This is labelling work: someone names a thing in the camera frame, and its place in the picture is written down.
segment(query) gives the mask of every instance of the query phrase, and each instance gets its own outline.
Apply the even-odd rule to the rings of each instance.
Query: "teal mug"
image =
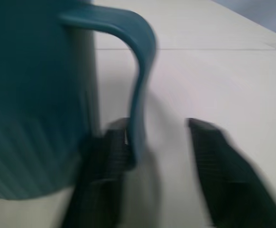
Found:
[[[128,141],[139,160],[156,51],[149,24],[131,11],[74,0],[2,0],[0,198],[35,198],[73,183],[80,144],[99,130],[93,30],[120,38],[137,58]]]

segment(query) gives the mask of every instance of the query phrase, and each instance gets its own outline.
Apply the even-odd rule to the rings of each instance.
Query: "white surface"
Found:
[[[276,198],[276,34],[209,0],[95,3],[141,14],[156,31],[160,49],[146,102],[150,153],[129,175],[123,227],[208,225],[190,159],[187,117],[227,129]],[[121,41],[96,38],[104,126],[127,116],[135,61]],[[0,228],[56,227],[69,193],[0,200]]]

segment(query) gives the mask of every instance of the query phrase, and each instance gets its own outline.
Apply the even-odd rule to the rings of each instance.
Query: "mug handle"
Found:
[[[156,38],[150,25],[138,14],[108,7],[83,4],[76,9],[63,12],[59,19],[64,26],[105,32],[123,40],[135,54],[138,77],[131,100],[128,123],[128,143],[135,158],[132,166],[141,159],[146,146],[144,127],[144,95],[146,82],[156,52]]]

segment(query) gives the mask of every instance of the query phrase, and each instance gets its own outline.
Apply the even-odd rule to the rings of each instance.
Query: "black object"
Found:
[[[120,119],[93,140],[61,228],[114,228],[120,222],[124,173],[133,161],[126,134],[127,119]]]
[[[214,125],[189,119],[198,177],[217,228],[276,228],[276,204]]]

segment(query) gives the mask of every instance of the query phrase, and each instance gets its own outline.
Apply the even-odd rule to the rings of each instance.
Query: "white table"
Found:
[[[95,4],[139,13],[158,37],[146,102],[151,153],[128,175],[123,227],[209,224],[184,127],[187,117],[225,128],[234,145],[259,167],[276,200],[276,34],[209,0]],[[118,39],[96,34],[96,41],[105,126],[128,115],[136,65]],[[55,227],[70,193],[68,189],[35,200],[0,200],[0,228]]]

